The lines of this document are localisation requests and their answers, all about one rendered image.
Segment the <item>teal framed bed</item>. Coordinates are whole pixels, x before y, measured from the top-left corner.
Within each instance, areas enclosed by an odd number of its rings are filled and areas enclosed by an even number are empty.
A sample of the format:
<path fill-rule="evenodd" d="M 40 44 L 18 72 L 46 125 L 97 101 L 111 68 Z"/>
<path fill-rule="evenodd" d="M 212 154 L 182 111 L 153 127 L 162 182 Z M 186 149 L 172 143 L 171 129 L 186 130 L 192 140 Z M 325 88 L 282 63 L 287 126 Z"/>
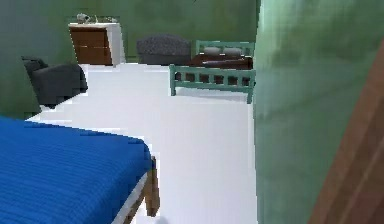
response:
<path fill-rule="evenodd" d="M 218 47 L 220 55 L 206 55 L 205 47 Z M 241 56 L 223 54 L 224 48 L 240 48 Z M 252 103 L 256 85 L 256 70 L 253 68 L 255 44 L 253 42 L 225 42 L 197 40 L 196 55 L 187 65 L 169 65 L 170 95 L 176 95 L 176 88 L 194 88 L 240 92 L 247 95 L 246 102 Z"/>

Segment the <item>grey upholstered sofa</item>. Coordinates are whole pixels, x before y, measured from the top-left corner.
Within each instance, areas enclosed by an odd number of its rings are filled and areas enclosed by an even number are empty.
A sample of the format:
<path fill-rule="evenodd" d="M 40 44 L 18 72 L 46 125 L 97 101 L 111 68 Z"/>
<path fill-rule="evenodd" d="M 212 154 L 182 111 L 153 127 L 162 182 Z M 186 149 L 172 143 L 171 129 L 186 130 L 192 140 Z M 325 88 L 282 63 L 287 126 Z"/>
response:
<path fill-rule="evenodd" d="M 191 59 L 191 42 L 172 34 L 153 34 L 136 42 L 139 60 L 148 65 L 183 65 Z"/>

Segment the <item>white and brown dresser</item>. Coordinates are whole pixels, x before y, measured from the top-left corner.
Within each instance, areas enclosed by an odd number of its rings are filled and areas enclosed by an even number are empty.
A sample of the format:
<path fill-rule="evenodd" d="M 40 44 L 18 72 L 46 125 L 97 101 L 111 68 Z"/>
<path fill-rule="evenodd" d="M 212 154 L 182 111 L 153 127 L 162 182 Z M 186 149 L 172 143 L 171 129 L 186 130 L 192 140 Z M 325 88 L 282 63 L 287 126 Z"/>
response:
<path fill-rule="evenodd" d="M 117 66 L 125 63 L 119 23 L 69 23 L 78 64 Z"/>

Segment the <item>blue bed with wooden frame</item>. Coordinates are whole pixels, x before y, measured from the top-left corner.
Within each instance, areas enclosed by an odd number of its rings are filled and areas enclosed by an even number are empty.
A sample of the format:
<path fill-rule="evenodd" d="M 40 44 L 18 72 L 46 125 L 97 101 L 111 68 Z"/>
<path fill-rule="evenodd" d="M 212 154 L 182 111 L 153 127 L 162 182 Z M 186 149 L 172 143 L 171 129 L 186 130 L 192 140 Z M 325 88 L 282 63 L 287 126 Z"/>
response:
<path fill-rule="evenodd" d="M 130 224 L 160 208 L 138 138 L 0 116 L 0 224 Z"/>

